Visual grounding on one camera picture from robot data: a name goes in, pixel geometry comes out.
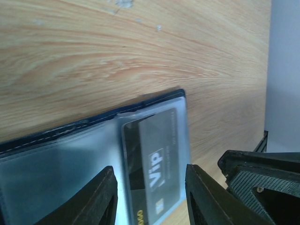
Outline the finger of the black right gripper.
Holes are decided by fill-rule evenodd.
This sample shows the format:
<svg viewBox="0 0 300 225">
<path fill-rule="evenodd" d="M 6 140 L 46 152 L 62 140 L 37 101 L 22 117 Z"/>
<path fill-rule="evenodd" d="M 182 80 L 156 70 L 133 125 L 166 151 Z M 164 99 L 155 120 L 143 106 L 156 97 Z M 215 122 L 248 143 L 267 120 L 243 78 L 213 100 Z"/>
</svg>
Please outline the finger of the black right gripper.
<svg viewBox="0 0 300 225">
<path fill-rule="evenodd" d="M 217 162 L 227 190 L 273 225 L 300 223 L 300 154 L 228 150 Z"/>
</svg>

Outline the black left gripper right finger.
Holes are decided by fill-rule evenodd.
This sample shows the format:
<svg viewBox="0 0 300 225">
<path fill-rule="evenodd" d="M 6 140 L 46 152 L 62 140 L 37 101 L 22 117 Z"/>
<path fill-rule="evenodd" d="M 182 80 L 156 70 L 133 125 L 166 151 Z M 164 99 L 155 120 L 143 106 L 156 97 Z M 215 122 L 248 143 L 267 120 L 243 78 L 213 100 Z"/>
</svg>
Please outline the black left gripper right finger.
<svg viewBox="0 0 300 225">
<path fill-rule="evenodd" d="M 198 165 L 187 165 L 185 189 L 191 225 L 271 224 L 228 193 Z"/>
</svg>

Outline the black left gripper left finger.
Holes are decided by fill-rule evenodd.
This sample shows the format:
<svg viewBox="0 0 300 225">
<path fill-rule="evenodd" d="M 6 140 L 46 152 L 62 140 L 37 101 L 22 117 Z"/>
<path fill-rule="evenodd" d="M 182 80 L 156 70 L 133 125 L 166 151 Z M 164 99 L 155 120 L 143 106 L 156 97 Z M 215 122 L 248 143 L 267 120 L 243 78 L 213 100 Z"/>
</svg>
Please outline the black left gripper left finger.
<svg viewBox="0 0 300 225">
<path fill-rule="evenodd" d="M 37 225 L 113 225 L 117 209 L 117 180 L 107 166 L 72 198 L 36 222 Z"/>
</svg>

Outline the blue leather card holder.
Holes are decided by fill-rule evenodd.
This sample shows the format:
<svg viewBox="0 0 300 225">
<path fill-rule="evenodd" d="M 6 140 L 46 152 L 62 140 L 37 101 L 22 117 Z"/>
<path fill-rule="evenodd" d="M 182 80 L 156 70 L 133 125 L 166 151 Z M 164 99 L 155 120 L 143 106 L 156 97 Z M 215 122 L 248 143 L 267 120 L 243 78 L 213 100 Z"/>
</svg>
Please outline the blue leather card holder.
<svg viewBox="0 0 300 225">
<path fill-rule="evenodd" d="M 181 199 L 191 162 L 183 89 L 115 108 L 0 144 L 0 222 L 33 225 L 72 198 L 105 167 L 117 180 L 116 225 L 133 225 L 122 126 L 170 108 L 177 110 Z"/>
</svg>

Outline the black aluminium frame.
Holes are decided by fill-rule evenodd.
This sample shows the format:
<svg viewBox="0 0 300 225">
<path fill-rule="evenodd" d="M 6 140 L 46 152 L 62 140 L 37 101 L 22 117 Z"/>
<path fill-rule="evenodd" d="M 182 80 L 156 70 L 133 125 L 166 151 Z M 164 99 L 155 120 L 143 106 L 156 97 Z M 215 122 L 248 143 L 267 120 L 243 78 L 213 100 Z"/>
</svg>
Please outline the black aluminium frame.
<svg viewBox="0 0 300 225">
<path fill-rule="evenodd" d="M 268 131 L 264 130 L 263 138 L 255 148 L 254 152 L 266 152 L 268 141 Z"/>
</svg>

